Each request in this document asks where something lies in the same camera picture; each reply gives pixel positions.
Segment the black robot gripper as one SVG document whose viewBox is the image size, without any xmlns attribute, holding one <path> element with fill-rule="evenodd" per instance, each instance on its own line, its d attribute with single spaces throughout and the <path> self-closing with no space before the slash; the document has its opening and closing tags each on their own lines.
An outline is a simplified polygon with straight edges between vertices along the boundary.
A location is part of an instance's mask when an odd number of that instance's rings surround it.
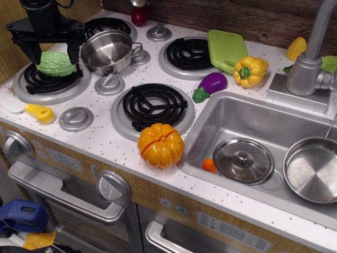
<svg viewBox="0 0 337 253">
<path fill-rule="evenodd" d="M 5 28 L 11 33 L 12 41 L 20 47 L 33 64 L 41 63 L 40 44 L 67 43 L 67 53 L 72 64 L 77 64 L 80 46 L 86 42 L 84 23 L 60 15 L 34 16 L 7 23 Z"/>
</svg>

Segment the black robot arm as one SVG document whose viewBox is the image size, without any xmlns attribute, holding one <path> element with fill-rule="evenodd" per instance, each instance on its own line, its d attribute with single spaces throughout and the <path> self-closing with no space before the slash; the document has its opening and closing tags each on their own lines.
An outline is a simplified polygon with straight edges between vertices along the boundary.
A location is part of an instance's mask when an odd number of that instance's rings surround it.
<svg viewBox="0 0 337 253">
<path fill-rule="evenodd" d="M 87 39 L 85 24 L 61 14 L 59 8 L 70 8 L 57 1 L 20 1 L 27 18 L 7 23 L 5 28 L 12 35 L 12 42 L 20 47 L 31 63 L 41 63 L 40 45 L 46 43 L 65 43 L 72 64 L 80 58 L 80 46 Z"/>
</svg>

